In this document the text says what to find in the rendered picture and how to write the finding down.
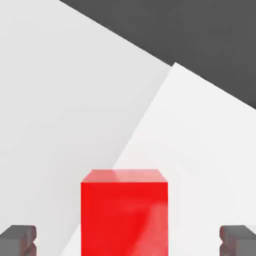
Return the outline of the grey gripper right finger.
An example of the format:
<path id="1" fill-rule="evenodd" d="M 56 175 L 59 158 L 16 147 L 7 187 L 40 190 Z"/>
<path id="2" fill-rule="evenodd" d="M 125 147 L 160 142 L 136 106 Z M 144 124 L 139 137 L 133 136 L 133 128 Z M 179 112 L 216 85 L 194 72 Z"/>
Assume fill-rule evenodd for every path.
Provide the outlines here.
<path id="1" fill-rule="evenodd" d="M 223 225 L 219 256 L 256 256 L 256 234 L 245 225 Z"/>

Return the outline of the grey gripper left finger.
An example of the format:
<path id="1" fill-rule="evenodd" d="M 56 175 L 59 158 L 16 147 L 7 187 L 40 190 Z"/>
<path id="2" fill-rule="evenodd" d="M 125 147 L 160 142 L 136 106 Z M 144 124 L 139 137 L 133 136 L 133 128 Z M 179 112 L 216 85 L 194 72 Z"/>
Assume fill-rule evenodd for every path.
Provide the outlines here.
<path id="1" fill-rule="evenodd" d="M 11 225 L 0 234 L 0 256 L 37 256 L 34 225 Z"/>

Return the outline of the small red cube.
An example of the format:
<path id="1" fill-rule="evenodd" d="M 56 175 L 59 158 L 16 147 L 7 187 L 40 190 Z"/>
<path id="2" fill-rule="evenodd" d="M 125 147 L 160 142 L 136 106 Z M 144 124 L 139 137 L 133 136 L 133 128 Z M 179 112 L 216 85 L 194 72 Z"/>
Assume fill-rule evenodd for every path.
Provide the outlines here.
<path id="1" fill-rule="evenodd" d="M 93 169 L 81 182 L 81 256 L 169 256 L 168 182 L 157 169 Z"/>

